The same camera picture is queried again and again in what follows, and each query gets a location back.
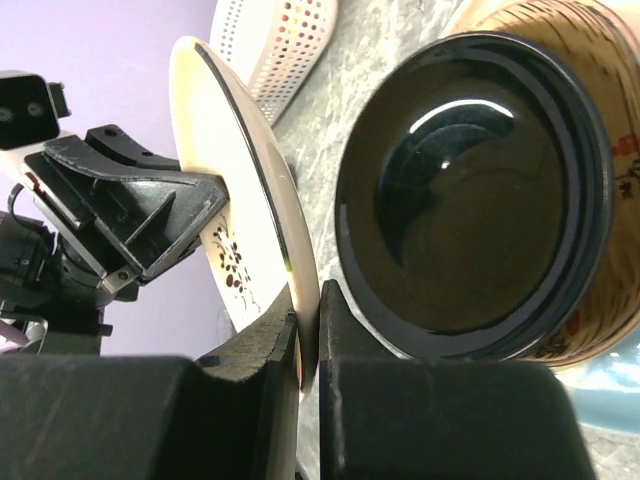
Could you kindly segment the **black lacquer plate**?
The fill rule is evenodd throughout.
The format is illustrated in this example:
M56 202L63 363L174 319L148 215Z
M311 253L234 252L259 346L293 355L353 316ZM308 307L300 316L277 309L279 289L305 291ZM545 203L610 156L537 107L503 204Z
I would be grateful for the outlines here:
M406 356L524 357L584 298L613 188L603 122L565 62L512 34L441 39L385 78L347 141L346 284Z

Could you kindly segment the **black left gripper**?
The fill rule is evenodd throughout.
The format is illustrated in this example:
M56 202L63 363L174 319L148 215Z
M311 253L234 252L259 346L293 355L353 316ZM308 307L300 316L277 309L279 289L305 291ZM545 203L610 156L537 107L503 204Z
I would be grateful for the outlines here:
M100 354L106 307L189 256L228 201L220 177L183 172L116 125L45 142L23 174L62 236L15 213L15 185L1 213L3 355Z

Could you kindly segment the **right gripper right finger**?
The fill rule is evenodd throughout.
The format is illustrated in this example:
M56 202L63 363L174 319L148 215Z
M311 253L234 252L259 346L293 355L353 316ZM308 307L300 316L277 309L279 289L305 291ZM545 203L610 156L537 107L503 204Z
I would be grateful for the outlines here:
M354 317L339 284L320 302L325 479L592 479L568 396L522 361L400 359Z

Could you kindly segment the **small cream floral plate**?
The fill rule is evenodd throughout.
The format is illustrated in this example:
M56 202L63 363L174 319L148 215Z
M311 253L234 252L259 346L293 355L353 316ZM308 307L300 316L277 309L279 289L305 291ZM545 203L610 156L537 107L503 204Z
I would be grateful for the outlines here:
M193 36L171 51L169 98L181 169L218 176L228 191L200 239L229 319L241 332L285 296L306 397L318 362L320 290L295 182L269 122L239 77Z

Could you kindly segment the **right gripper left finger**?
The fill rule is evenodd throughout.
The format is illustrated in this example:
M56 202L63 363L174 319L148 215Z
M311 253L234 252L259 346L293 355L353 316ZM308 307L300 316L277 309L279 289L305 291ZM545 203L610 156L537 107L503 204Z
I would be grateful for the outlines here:
M297 319L282 290L199 360L12 355L1 361L5 479L291 479Z

